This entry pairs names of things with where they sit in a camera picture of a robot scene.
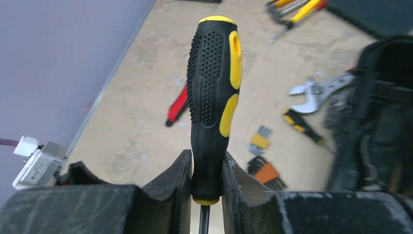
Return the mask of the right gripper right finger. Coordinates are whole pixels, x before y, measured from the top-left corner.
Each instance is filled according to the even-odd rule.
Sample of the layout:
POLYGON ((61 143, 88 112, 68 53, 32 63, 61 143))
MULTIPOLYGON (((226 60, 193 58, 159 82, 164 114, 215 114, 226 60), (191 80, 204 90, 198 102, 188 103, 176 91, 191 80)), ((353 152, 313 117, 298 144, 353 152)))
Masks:
POLYGON ((227 234, 410 234, 413 213, 384 192, 273 191, 227 154, 223 161, 227 234))

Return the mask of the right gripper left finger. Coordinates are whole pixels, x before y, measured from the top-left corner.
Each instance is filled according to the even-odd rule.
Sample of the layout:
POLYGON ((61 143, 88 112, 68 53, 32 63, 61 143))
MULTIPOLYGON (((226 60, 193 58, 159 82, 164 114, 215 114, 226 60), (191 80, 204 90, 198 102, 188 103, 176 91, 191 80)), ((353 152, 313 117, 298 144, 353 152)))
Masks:
POLYGON ((144 187, 65 185, 15 193, 0 211, 3 234, 187 234, 191 151, 144 187))

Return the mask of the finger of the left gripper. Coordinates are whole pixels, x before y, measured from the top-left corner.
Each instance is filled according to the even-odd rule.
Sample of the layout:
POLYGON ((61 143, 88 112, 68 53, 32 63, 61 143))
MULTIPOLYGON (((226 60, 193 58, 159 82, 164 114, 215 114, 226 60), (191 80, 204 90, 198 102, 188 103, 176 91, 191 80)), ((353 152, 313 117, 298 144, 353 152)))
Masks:
POLYGON ((69 185, 109 184, 93 174, 82 161, 69 164, 66 183, 69 185))

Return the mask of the yellow black long screwdriver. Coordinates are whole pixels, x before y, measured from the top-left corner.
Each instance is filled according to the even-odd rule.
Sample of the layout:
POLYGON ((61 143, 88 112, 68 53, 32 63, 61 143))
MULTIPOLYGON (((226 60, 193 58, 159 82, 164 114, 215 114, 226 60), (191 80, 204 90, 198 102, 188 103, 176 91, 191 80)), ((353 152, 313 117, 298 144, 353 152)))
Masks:
POLYGON ((202 234, 208 233, 210 207, 223 195, 223 159, 241 80, 241 42, 236 22, 224 16, 200 20, 189 52, 187 101, 194 158, 190 193, 201 206, 202 234))

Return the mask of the black tool box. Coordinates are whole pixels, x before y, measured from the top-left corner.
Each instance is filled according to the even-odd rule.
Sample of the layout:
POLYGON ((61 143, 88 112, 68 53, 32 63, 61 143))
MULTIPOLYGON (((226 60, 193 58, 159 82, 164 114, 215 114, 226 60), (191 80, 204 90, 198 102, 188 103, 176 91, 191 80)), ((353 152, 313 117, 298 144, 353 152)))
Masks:
POLYGON ((334 129, 338 154, 328 191, 413 193, 413 38, 397 35, 365 47, 334 129))

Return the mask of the orange hex key holder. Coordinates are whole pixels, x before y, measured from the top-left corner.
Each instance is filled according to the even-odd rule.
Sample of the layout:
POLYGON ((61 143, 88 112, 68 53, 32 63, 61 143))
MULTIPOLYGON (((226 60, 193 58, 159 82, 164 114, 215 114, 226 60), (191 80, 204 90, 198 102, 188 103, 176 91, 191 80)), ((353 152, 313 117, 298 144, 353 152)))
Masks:
POLYGON ((271 190, 282 191, 287 188, 279 172, 262 156, 255 156, 248 162, 247 172, 271 190))

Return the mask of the yellow black screwdriver right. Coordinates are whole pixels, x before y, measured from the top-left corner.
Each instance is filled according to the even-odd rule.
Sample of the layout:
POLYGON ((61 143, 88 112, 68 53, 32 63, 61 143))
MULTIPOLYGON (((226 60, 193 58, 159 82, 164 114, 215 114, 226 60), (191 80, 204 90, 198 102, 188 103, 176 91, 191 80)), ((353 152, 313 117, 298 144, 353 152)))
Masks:
POLYGON ((301 132, 302 134, 309 137, 316 145, 323 146, 333 155, 336 154, 336 152, 334 152, 329 146, 325 144, 324 138, 316 133, 298 112, 292 109, 287 109, 283 113, 283 117, 289 125, 291 125, 298 132, 301 132))

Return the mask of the black flat tray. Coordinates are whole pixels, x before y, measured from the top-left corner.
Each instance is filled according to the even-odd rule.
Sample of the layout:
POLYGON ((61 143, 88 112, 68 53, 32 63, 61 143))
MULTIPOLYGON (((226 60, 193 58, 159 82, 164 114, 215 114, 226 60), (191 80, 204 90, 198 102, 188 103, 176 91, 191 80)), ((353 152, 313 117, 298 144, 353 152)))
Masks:
POLYGON ((329 0, 326 10, 376 39, 413 34, 411 0, 329 0))

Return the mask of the aluminium frame rail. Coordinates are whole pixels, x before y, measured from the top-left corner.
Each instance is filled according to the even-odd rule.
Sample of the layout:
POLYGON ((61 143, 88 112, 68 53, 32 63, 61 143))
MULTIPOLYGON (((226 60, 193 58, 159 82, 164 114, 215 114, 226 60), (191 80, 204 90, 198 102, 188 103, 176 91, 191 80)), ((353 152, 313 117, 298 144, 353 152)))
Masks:
POLYGON ((67 85, 72 87, 73 117, 67 120, 71 135, 67 137, 70 155, 93 112, 103 98, 122 59, 151 11, 153 0, 99 0, 86 18, 91 28, 77 36, 82 56, 76 56, 73 71, 79 72, 67 85))

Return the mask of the red handled cutter pliers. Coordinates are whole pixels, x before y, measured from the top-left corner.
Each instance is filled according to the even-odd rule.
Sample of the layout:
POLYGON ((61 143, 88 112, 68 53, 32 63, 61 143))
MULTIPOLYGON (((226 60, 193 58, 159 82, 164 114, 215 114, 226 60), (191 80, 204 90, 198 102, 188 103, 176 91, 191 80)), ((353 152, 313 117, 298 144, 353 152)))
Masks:
POLYGON ((165 125, 167 127, 171 127, 175 122, 178 121, 178 119, 181 117, 181 115, 184 113, 187 107, 187 86, 185 85, 178 98, 170 106, 165 125))

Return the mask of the yellow handled pliers top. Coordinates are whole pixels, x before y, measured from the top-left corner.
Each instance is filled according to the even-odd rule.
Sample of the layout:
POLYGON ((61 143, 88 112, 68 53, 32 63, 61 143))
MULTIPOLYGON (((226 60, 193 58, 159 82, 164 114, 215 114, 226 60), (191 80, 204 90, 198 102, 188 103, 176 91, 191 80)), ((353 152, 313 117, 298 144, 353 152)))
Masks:
POLYGON ((308 3, 308 0, 270 0, 265 8, 272 20, 276 23, 283 23, 282 18, 292 13, 308 3))

